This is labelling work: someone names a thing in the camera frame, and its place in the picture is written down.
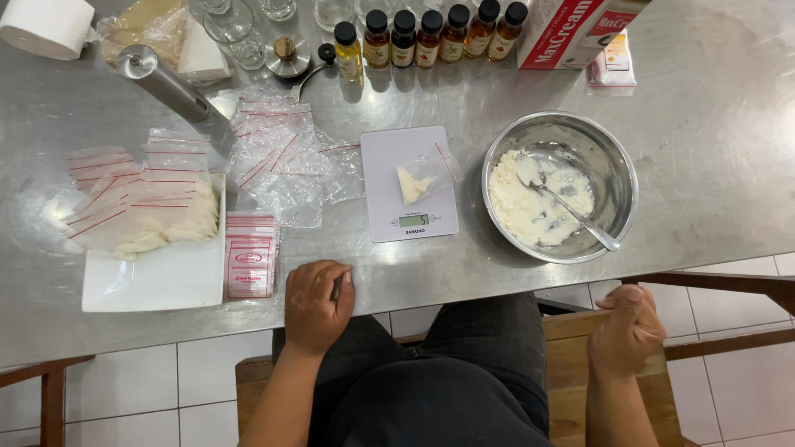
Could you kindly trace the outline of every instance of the black bottle cap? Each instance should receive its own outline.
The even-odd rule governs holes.
[[[505,21],[508,25],[520,26],[527,18],[527,6],[522,2],[513,2],[505,9]]]
[[[439,11],[430,10],[422,14],[422,30],[428,34],[439,33],[442,30],[443,23],[444,18]]]
[[[480,20],[491,23],[499,17],[499,2],[497,0],[483,0],[478,8]]]
[[[317,49],[317,56],[320,57],[320,60],[326,63],[326,65],[333,65],[334,59],[337,58],[336,52],[334,51],[334,44],[322,44]]]
[[[380,34],[386,31],[386,14],[381,10],[372,10],[367,13],[365,19],[367,30],[373,34]]]
[[[341,21],[334,27],[334,38],[342,46],[353,45],[356,42],[356,27],[349,21]]]
[[[417,18],[409,10],[400,10],[395,14],[395,31],[400,34],[408,34],[414,31]]]
[[[448,23],[453,28],[463,28],[469,23],[469,8],[457,3],[450,7]]]

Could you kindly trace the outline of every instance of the white digital scale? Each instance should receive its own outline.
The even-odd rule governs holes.
[[[370,239],[375,243],[458,232],[458,208],[453,185],[445,185],[409,206],[403,205],[398,166],[422,157],[442,158],[448,151],[443,126],[380,130],[362,134],[362,164],[370,217]]]

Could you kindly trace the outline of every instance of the hand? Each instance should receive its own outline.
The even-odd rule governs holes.
[[[334,301],[336,279],[339,298]],[[324,260],[291,271],[285,294],[285,349],[322,358],[351,319],[354,296],[350,265]]]
[[[641,286],[620,286],[596,305],[611,315],[588,338],[588,361],[597,376],[634,377],[646,357],[665,340],[650,291]]]

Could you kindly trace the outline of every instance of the spoon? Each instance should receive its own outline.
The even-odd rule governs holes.
[[[619,247],[621,246],[621,243],[619,243],[619,241],[613,239],[612,236],[608,235],[606,231],[600,228],[599,225],[596,225],[592,220],[579,214],[577,210],[569,206],[563,199],[560,198],[560,196],[558,196],[551,189],[547,188],[546,185],[544,185],[544,183],[546,182],[546,174],[539,172],[538,176],[541,179],[541,185],[536,185],[533,182],[533,179],[522,179],[522,176],[520,176],[519,173],[516,173],[516,177],[519,178],[519,183],[535,191],[540,189],[541,191],[544,191],[548,193],[550,196],[552,196],[552,198],[557,200],[559,204],[563,205],[563,207],[566,208],[568,212],[572,213],[572,216],[574,216],[575,219],[579,220],[579,222],[583,224],[583,227],[585,227],[588,231],[590,231],[591,234],[594,235],[594,237],[596,237],[602,243],[602,245],[604,245],[605,248],[607,248],[609,251],[616,251],[619,249]]]

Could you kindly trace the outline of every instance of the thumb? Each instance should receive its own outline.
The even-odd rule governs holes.
[[[353,313],[356,290],[351,280],[351,271],[345,272],[339,280],[339,297],[337,298],[337,316],[348,318]]]
[[[610,325],[616,329],[629,329],[641,313],[643,292],[632,288],[615,297],[615,307],[610,315]]]

